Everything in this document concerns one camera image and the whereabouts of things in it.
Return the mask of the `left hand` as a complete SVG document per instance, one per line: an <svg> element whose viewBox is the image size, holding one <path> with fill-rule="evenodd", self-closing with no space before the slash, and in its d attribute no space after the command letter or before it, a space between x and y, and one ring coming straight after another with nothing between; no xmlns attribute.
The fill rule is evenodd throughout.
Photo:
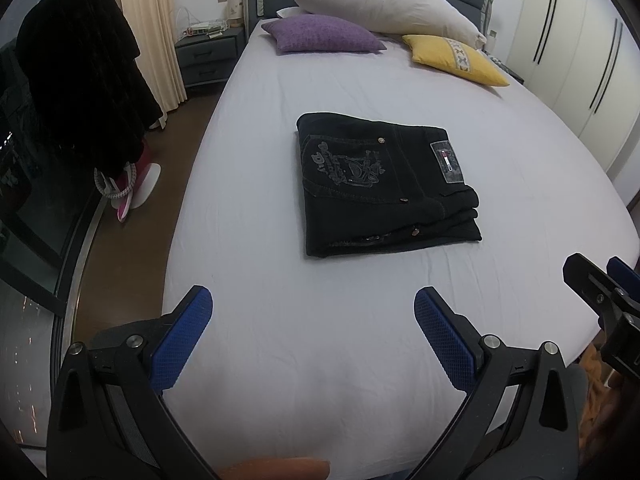
<svg viewBox="0 0 640 480"><path fill-rule="evenodd" d="M224 469L217 474L224 480L326 480L331 472L327 460L312 457L254 458Z"/></svg>

